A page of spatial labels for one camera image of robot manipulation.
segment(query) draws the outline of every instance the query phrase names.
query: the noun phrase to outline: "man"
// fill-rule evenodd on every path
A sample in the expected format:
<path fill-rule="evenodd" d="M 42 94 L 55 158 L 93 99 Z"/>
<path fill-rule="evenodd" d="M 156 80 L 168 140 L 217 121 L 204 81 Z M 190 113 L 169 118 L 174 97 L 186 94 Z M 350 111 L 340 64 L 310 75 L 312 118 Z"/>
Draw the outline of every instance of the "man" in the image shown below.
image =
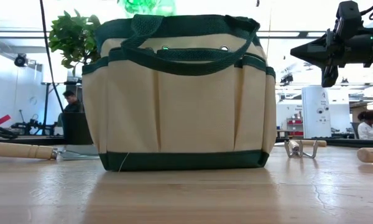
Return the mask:
<path fill-rule="evenodd" d="M 84 112 L 83 104 L 77 98 L 77 96 L 70 90 L 65 91 L 62 94 L 67 102 L 69 103 L 67 107 L 63 110 L 65 113 L 82 113 Z"/>

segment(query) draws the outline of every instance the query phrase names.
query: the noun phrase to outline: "potted plant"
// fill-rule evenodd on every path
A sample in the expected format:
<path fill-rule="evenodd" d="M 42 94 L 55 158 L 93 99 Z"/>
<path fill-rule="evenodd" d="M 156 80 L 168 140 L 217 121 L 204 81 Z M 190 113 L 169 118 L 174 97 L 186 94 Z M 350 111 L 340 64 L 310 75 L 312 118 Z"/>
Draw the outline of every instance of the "potted plant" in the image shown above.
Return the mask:
<path fill-rule="evenodd" d="M 95 15 L 81 16 L 77 10 L 75 13 L 76 16 L 72 17 L 64 11 L 64 16 L 52 21 L 48 37 L 51 52 L 62 51 L 61 64 L 67 69 L 72 68 L 73 76 L 79 63 L 87 65 L 100 58 L 94 38 L 94 30 L 101 25 L 99 19 Z"/>
<path fill-rule="evenodd" d="M 77 10 L 75 13 L 76 16 L 72 17 L 64 11 L 63 16 L 58 16 L 57 20 L 52 21 L 52 30 L 48 37 L 51 52 L 62 51 L 61 64 L 67 69 L 72 69 L 73 76 L 79 63 L 87 65 L 95 63 L 100 58 L 94 38 L 94 30 L 101 25 L 99 19 L 94 15 L 81 16 Z M 93 143 L 84 113 L 63 113 L 60 117 L 67 144 Z"/>

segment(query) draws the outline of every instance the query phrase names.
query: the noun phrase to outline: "canvas bag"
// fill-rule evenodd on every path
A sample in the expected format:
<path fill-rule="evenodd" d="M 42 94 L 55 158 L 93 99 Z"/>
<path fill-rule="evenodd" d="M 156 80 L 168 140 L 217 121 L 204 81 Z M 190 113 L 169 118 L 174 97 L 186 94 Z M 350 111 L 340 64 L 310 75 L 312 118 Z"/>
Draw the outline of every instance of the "canvas bag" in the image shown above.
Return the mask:
<path fill-rule="evenodd" d="M 245 17 L 147 16 L 95 33 L 83 100 L 106 170 L 263 167 L 276 138 L 275 72 Z"/>

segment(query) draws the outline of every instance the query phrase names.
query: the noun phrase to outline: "bag strap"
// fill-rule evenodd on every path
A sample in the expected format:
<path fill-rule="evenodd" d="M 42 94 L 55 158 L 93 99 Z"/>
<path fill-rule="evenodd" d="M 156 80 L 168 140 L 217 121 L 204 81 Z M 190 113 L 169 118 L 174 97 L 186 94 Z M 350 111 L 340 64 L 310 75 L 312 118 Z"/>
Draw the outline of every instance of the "bag strap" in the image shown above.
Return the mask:
<path fill-rule="evenodd" d="M 208 63 L 173 62 L 158 56 L 153 50 L 140 49 L 147 39 L 163 25 L 164 16 L 135 15 L 131 22 L 134 35 L 121 43 L 121 50 L 127 60 L 156 71 L 175 75 L 200 76 L 209 75 L 234 65 L 248 50 L 259 24 L 245 17 L 224 16 L 230 27 L 244 29 L 249 32 L 246 43 L 235 52 L 230 52 L 218 60 Z"/>

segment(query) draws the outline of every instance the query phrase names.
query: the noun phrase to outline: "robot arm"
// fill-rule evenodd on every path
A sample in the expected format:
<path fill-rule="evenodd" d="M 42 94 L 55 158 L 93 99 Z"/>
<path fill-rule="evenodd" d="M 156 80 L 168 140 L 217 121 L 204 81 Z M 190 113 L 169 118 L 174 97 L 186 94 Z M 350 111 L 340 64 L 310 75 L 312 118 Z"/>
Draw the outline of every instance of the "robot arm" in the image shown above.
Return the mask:
<path fill-rule="evenodd" d="M 321 68 L 322 87 L 336 83 L 338 67 L 363 63 L 369 68 L 373 63 L 373 28 L 363 27 L 362 16 L 372 10 L 373 6 L 359 12 L 356 2 L 341 2 L 334 29 L 328 29 L 319 39 L 293 48 L 290 54 Z"/>

